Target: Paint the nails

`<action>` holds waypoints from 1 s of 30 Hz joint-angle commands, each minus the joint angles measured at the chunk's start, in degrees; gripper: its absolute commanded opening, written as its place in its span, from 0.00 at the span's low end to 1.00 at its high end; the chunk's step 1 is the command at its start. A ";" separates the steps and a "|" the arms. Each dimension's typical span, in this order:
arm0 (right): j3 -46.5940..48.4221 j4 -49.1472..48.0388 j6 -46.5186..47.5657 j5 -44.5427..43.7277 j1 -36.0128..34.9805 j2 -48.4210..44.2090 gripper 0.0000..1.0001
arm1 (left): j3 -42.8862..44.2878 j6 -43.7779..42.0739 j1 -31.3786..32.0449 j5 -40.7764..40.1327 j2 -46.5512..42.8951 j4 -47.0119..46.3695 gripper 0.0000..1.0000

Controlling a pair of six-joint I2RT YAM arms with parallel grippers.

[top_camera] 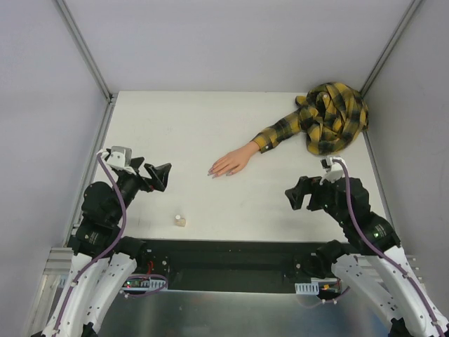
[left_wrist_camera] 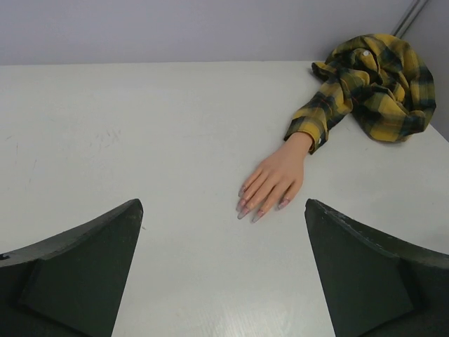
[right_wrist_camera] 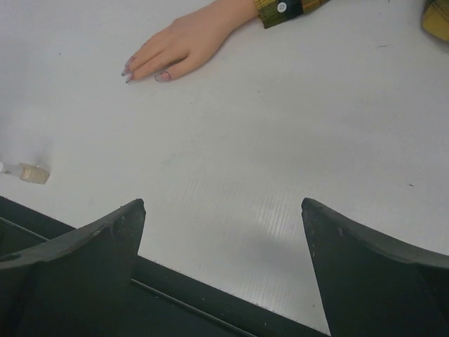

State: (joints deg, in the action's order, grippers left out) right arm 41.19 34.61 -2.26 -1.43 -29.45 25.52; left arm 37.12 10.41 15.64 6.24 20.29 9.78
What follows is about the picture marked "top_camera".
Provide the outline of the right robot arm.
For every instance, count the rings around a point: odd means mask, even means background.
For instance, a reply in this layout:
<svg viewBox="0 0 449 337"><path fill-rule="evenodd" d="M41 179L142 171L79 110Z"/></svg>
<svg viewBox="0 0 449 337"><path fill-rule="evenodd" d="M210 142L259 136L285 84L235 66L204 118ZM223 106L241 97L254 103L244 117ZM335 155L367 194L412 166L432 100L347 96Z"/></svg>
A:
<svg viewBox="0 0 449 337"><path fill-rule="evenodd" d="M342 228L355 252L332 240L301 258L300 271L317 279L336 277L381 320L390 336L447 336L448 318L425 293L390 223L372 211L358 178L329 182L301 177L285 191L294 210L309 196L309 211L324 211Z"/></svg>

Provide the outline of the nail polish bottle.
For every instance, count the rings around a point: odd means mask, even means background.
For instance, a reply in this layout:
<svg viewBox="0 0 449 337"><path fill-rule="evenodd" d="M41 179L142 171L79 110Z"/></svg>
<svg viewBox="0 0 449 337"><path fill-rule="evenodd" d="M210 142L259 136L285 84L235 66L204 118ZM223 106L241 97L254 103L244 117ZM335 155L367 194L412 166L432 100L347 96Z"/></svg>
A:
<svg viewBox="0 0 449 337"><path fill-rule="evenodd" d="M178 227L185 227L186 224L187 224L187 221L186 221L186 219L183 216L181 216L180 214L177 214L175 216L175 224Z"/></svg>

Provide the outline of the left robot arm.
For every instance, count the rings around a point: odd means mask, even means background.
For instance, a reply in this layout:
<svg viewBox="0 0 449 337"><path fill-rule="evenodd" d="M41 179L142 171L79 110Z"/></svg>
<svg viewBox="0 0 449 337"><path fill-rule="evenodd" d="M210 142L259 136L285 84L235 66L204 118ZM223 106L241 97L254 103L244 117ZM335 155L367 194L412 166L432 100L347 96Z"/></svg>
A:
<svg viewBox="0 0 449 337"><path fill-rule="evenodd" d="M168 273L155 272L146 243L123 233L130 203L139 192L163 192L171 164L153 166L111 149L97 159L109 182L92 183L83 193L81 224L68 242L69 273L38 336L97 336L120 292L137 298L168 288Z"/></svg>

